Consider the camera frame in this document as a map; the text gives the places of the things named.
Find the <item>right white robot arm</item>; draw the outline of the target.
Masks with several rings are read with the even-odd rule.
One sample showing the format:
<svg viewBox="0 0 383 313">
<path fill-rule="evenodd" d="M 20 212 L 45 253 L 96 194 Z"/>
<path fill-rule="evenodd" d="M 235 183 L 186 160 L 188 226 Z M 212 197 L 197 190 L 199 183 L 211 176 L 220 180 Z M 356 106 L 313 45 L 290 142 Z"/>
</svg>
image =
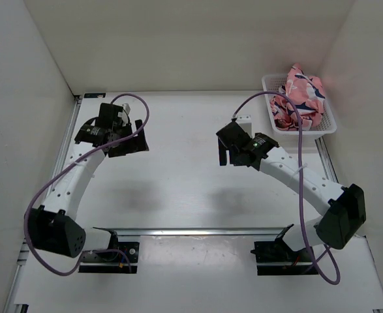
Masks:
<svg viewBox="0 0 383 313">
<path fill-rule="evenodd" d="M 222 166 L 246 166 L 269 175 L 301 195 L 319 214 L 280 233 L 275 245 L 280 259 L 293 259 L 307 243 L 341 250 L 366 221 L 364 191 L 358 185 L 345 187 L 302 168 L 275 140 L 262 133 L 251 137 L 235 121 L 216 135 Z"/>
</svg>

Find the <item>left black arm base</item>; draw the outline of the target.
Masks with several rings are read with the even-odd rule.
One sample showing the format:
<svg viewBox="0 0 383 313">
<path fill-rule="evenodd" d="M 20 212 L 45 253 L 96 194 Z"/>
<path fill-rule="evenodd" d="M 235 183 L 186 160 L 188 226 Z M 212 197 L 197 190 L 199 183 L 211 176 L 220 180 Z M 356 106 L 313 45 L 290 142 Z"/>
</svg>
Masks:
<svg viewBox="0 0 383 313">
<path fill-rule="evenodd" d="M 106 249 L 110 252 L 84 254 L 78 268 L 79 273 L 88 274 L 136 274 L 140 254 L 138 239 L 124 239 L 114 230 L 105 228 L 101 232 L 110 234 Z"/>
</svg>

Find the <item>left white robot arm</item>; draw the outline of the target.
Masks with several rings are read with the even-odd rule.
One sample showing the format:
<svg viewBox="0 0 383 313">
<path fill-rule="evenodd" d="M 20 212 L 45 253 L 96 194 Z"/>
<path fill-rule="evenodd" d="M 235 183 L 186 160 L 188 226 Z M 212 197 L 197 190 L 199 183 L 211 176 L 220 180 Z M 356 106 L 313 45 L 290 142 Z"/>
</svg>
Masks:
<svg viewBox="0 0 383 313">
<path fill-rule="evenodd" d="M 128 104 L 102 103 L 99 114 L 85 122 L 74 137 L 63 174 L 27 219 L 31 246 L 70 258 L 96 250 L 105 261 L 119 254 L 115 233 L 105 228 L 83 228 L 76 222 L 78 208 L 94 172 L 105 158 L 148 151 L 142 120 L 131 121 Z"/>
</svg>

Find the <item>pink shark print shorts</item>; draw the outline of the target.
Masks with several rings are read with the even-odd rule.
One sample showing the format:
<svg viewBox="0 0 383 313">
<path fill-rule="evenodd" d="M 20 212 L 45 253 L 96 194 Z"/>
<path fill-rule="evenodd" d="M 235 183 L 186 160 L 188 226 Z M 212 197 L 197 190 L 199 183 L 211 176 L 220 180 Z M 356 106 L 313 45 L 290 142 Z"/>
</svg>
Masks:
<svg viewBox="0 0 383 313">
<path fill-rule="evenodd" d="M 317 76 L 308 76 L 301 65 L 295 63 L 287 74 L 286 82 L 279 92 L 285 94 L 296 105 L 301 116 L 303 130 L 310 130 L 321 123 L 326 99 L 322 82 Z M 282 131 L 298 129 L 298 119 L 293 107 L 283 97 L 273 96 L 269 100 L 275 126 Z"/>
</svg>

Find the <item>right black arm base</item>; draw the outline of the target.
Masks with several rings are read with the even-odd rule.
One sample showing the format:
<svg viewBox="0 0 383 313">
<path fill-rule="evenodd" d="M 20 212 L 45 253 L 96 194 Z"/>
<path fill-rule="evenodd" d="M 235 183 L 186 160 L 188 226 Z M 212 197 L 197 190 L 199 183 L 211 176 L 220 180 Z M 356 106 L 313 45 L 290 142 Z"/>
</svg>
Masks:
<svg viewBox="0 0 383 313">
<path fill-rule="evenodd" d="M 255 241 L 254 254 L 258 276 L 317 275 L 311 258 L 302 248 L 294 252 L 284 243 L 283 237 L 294 224 L 284 228 L 273 241 Z"/>
</svg>

